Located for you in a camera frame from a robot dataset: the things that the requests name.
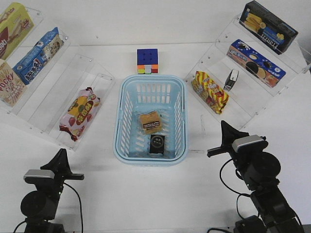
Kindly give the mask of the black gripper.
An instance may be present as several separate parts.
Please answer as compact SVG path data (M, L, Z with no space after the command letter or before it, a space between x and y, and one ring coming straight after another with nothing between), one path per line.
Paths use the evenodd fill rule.
M221 121L221 130L222 130L221 145L216 148L208 149L207 150L208 158L218 154L232 152L233 151L232 144L236 139L249 136L249 133L238 131L224 120Z
M67 150L63 148L47 164L41 166L40 169L50 170L54 173L58 194L62 193L65 180L82 181L85 178L84 174L72 173L69 166Z

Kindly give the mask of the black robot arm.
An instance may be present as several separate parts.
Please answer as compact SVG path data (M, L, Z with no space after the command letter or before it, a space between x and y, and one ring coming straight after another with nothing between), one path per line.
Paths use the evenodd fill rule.
M20 210L26 218L17 224L26 223L25 233L64 233L63 224L51 223L55 219L60 196L64 185L71 188L75 194L78 192L66 180L82 181L84 174L72 173L67 150L61 148L57 154L40 169L28 170L23 179L28 184L33 184L36 191L28 193L21 201Z
M279 160L264 149L264 136L250 135L221 121L222 144L209 149L207 156L229 153L236 175L251 191L248 197L258 215L241 218L235 223L235 233L302 233L301 221L278 188Z

